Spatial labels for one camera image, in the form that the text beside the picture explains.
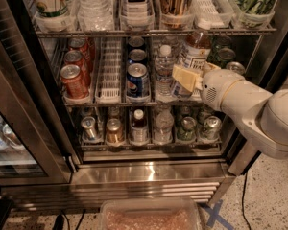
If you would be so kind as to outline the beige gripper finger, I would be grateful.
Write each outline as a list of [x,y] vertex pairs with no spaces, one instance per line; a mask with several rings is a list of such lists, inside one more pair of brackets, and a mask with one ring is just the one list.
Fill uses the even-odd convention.
[[220,70],[220,67],[211,62],[206,62],[203,67],[203,75],[206,75],[208,72],[214,70]]
[[173,67],[172,77],[189,92],[203,89],[203,78],[194,69],[185,68],[180,64]]

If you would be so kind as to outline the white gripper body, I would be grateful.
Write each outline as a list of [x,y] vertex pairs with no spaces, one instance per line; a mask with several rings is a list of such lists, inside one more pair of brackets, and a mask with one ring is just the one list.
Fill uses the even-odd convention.
[[201,98],[204,104],[220,111],[225,93],[238,81],[245,78],[227,69],[213,70],[204,75]]

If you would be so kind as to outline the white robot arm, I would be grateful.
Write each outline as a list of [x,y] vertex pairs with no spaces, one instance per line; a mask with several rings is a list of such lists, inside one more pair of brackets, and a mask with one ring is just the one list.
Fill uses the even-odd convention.
[[198,89],[205,104],[228,115],[240,133],[267,156],[288,157],[288,89],[271,93],[228,69],[197,70],[176,64],[172,76]]

